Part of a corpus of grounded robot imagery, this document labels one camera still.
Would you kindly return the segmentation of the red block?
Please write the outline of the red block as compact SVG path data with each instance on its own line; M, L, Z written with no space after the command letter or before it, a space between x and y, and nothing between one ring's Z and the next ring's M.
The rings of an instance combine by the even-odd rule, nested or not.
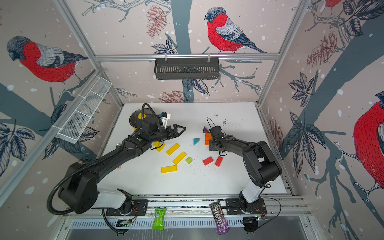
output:
M203 164L205 166L207 166L207 165L211 164L213 161L214 161L214 159L212 157L209 157L209 158L203 160Z
M220 167L221 163L223 161L223 157L219 156L217 160L215 161L215 166Z

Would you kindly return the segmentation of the teal triangle block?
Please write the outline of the teal triangle block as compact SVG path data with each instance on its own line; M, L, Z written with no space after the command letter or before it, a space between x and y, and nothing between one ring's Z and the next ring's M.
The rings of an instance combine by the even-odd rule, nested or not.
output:
M200 141L200 138L194 138L193 139L193 144L194 146Z

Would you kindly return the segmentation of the light green small block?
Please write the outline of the light green small block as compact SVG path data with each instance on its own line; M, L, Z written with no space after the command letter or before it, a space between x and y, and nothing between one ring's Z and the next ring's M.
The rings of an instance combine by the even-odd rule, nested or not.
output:
M191 163L193 162L193 159L192 159L191 157L188 157L188 158L186 159L186 162L187 162L188 164L191 164Z

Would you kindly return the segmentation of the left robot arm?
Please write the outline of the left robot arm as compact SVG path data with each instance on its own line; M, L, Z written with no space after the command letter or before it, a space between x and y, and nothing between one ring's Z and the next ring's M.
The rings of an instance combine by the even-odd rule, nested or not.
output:
M92 163L79 162L69 166L65 177L53 188L47 199L47 209L53 215L69 213L83 214L90 209L116 209L122 215L129 214L136 207L128 192L105 190L98 183L120 167L148 150L154 150L153 143L175 139L187 129L184 126L168 125L171 115L157 114L149 104L133 112L129 118L134 132L126 137L115 150Z

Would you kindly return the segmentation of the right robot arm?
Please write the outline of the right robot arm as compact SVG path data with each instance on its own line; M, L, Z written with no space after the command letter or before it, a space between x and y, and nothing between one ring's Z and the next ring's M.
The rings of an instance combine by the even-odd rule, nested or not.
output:
M226 199L227 214L266 215L265 201L261 198L261 194L282 174L282 168L268 144L264 141L246 142L227 135L210 140L209 150L219 153L230 152L242 157L249 176L249 182L239 193L239 197Z

